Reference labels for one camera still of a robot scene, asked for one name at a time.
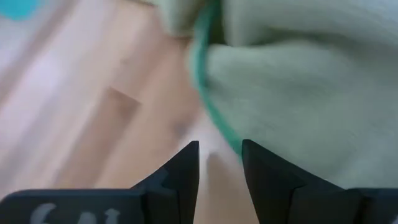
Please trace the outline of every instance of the black plastic piece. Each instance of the black plastic piece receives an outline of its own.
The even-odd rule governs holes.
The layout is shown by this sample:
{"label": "black plastic piece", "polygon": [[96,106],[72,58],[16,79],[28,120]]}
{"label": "black plastic piece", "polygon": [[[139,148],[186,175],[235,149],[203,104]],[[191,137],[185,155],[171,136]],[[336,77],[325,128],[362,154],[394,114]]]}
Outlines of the black plastic piece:
{"label": "black plastic piece", "polygon": [[0,223],[189,224],[199,184],[199,143],[191,142],[132,189],[25,190],[0,203]]}
{"label": "black plastic piece", "polygon": [[246,182],[260,224],[391,224],[398,215],[397,189],[344,190],[243,141]]}

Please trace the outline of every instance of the wooden floor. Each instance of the wooden floor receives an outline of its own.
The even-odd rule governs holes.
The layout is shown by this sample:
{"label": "wooden floor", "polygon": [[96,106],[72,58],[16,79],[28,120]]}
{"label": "wooden floor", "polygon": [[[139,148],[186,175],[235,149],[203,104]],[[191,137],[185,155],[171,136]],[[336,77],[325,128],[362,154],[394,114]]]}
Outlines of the wooden floor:
{"label": "wooden floor", "polygon": [[0,70],[0,198],[131,187],[200,140],[195,223],[257,223],[241,164],[190,85],[188,40],[166,35],[156,10],[137,2],[53,10]]}

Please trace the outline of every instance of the green fabric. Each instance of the green fabric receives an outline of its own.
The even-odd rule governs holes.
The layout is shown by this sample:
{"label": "green fabric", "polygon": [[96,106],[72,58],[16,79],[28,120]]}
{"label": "green fabric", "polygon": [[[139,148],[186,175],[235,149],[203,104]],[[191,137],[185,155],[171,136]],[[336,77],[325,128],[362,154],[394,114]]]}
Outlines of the green fabric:
{"label": "green fabric", "polygon": [[248,138],[341,187],[398,187],[398,2],[222,3],[197,19],[191,71],[234,150]]}
{"label": "green fabric", "polygon": [[205,5],[205,0],[150,1],[158,6],[165,31],[177,37],[192,35],[196,17],[201,7]]}

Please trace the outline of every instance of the blurred teal object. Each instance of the blurred teal object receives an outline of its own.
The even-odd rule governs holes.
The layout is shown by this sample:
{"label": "blurred teal object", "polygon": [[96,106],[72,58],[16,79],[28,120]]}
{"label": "blurred teal object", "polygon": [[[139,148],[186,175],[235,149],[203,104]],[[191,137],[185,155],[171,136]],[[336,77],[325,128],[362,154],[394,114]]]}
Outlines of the blurred teal object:
{"label": "blurred teal object", "polygon": [[10,19],[28,18],[39,5],[39,0],[0,0],[0,14]]}

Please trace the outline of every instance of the teal trim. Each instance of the teal trim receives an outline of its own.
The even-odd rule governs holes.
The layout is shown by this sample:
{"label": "teal trim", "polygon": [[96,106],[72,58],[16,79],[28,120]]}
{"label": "teal trim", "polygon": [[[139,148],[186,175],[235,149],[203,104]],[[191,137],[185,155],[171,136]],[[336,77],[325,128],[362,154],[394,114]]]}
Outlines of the teal trim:
{"label": "teal trim", "polygon": [[0,14],[15,20],[27,19],[39,4],[39,0],[0,0]]}
{"label": "teal trim", "polygon": [[242,156],[242,139],[225,121],[224,117],[214,106],[206,88],[206,55],[209,46],[209,36],[213,21],[221,13],[220,0],[207,4],[200,12],[195,23],[193,47],[191,49],[190,68],[193,72],[193,81],[203,104],[216,127],[228,141],[233,150]]}

